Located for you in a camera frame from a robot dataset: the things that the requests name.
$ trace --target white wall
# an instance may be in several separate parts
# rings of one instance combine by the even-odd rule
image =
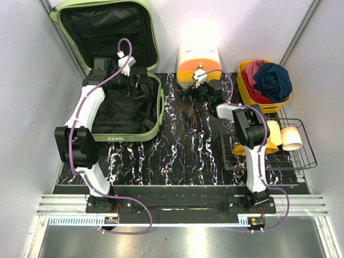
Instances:
[[[57,6],[63,0],[49,0]],[[177,49],[188,37],[213,38],[223,67],[249,59],[281,60],[311,0],[149,0],[160,53],[157,72],[176,71]]]
[[[302,119],[318,159],[310,171],[344,250],[344,1],[323,1],[286,64],[293,93],[289,116]]]
[[[81,77],[37,0],[0,1],[0,250],[20,257],[59,162],[54,129]]]

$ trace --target clothes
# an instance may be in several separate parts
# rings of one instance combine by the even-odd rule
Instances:
[[[248,82],[252,87],[253,87],[253,85],[256,84],[256,80],[254,79],[254,75],[259,71],[261,66],[265,63],[266,63],[265,60],[255,60],[255,61],[252,61],[251,63],[249,63],[247,65],[245,72],[247,74]]]
[[[292,92],[288,71],[275,63],[265,63],[254,75],[254,88],[268,97],[272,103],[285,101]]]
[[[262,94],[259,94],[256,91],[254,91],[253,87],[249,84],[247,74],[245,73],[245,71],[241,72],[241,77],[246,86],[248,94],[254,102],[257,102],[259,104],[271,104],[271,101],[266,96],[263,96]]]

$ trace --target black marble table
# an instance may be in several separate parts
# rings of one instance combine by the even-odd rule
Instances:
[[[207,112],[206,104],[186,95],[175,74],[158,74],[164,89],[164,120],[148,142],[100,142],[99,165],[112,185],[243,185],[245,170],[225,170],[221,150],[221,120]],[[231,80],[223,76],[227,95]],[[232,103],[241,103],[234,85]],[[294,171],[266,171],[270,184],[297,185]],[[84,185],[64,165],[58,185]]]

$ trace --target yellow basket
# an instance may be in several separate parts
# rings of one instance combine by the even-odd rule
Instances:
[[[245,83],[243,82],[242,76],[241,76],[241,72],[244,71],[247,67],[247,65],[249,63],[251,63],[254,60],[249,60],[249,61],[245,61],[239,64],[239,72],[238,72],[238,78],[236,79],[237,83],[238,83],[238,88],[240,91],[240,95],[242,98],[242,101],[245,105],[253,105],[253,104],[258,104],[260,106],[260,108],[262,109],[264,114],[269,114],[269,113],[275,113],[278,110],[281,109],[281,107],[283,107],[283,105],[290,99],[290,95],[285,98],[284,102],[280,102],[280,103],[274,103],[274,104],[259,104],[257,102],[254,102],[251,99],[251,96],[249,95]]]

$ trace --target open suitcase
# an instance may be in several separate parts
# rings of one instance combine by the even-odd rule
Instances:
[[[148,141],[162,123],[164,97],[161,81],[149,71],[159,64],[148,0],[66,0],[50,12],[81,66],[91,71],[95,58],[118,63],[117,44],[127,38],[136,64],[128,83],[139,78],[144,97],[133,98],[121,90],[106,90],[96,114],[92,135],[96,141]],[[129,53],[126,42],[121,45]]]

